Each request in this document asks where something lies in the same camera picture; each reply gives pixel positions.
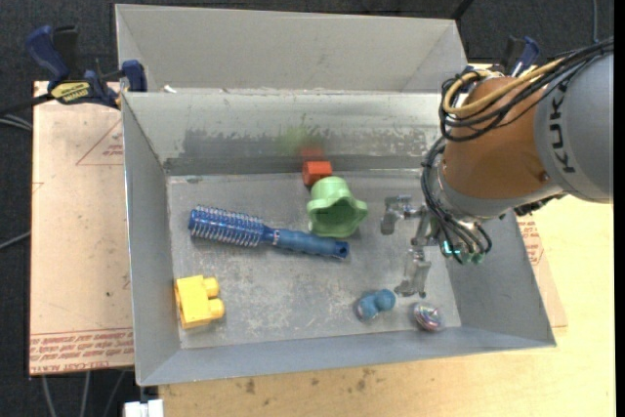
blue clamp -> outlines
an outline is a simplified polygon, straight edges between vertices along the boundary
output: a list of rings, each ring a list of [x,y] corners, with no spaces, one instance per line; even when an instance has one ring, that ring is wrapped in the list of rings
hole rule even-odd
[[[510,76],[513,77],[520,75],[530,68],[534,63],[536,63],[536,60],[540,55],[540,50],[538,49],[538,44],[535,40],[529,37],[523,37],[523,40],[525,41],[525,47],[510,72]]]
[[[81,80],[69,80],[70,70],[55,48],[53,29],[46,25],[35,29],[26,38],[26,50],[41,67],[48,69],[53,78],[48,83],[48,95],[62,104],[102,104],[119,108],[119,93],[110,89],[94,71],[86,70]],[[137,60],[122,64],[115,75],[125,77],[128,85],[124,90],[145,92],[146,75]]]

small orange block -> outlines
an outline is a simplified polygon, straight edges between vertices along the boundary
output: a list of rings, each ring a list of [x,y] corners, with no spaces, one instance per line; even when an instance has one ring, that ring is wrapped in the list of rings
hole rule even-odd
[[[332,164],[327,160],[308,160],[302,168],[302,178],[307,187],[311,187],[321,178],[332,176]]]

yellow toy block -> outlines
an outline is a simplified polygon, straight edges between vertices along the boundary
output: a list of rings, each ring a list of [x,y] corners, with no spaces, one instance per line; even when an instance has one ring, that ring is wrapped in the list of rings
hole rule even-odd
[[[178,278],[174,292],[183,328],[206,325],[226,312],[224,302],[213,299],[219,294],[219,282],[214,277],[204,278],[198,274]]]

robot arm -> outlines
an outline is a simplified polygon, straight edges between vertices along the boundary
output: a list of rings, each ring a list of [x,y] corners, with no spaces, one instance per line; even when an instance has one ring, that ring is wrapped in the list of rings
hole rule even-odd
[[[511,209],[566,194],[611,203],[612,93],[611,38],[521,77],[470,70],[443,84],[421,183],[443,254],[480,262],[481,224]]]

clamp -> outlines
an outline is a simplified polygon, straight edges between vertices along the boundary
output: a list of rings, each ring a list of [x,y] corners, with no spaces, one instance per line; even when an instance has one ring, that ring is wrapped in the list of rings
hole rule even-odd
[[[147,91],[146,74],[137,60],[124,62],[120,70],[108,75],[100,75],[99,72],[88,69],[81,79],[70,79],[71,70],[65,61],[73,60],[72,53],[77,35],[78,32],[74,27],[53,30],[49,25],[44,25],[26,37],[26,50],[30,56],[39,66],[52,73],[52,79],[48,82],[48,92],[25,103],[0,109],[0,116],[51,100],[57,100],[61,104],[90,103],[120,108],[123,91]],[[104,79],[111,77],[120,79],[119,93],[106,85]]]

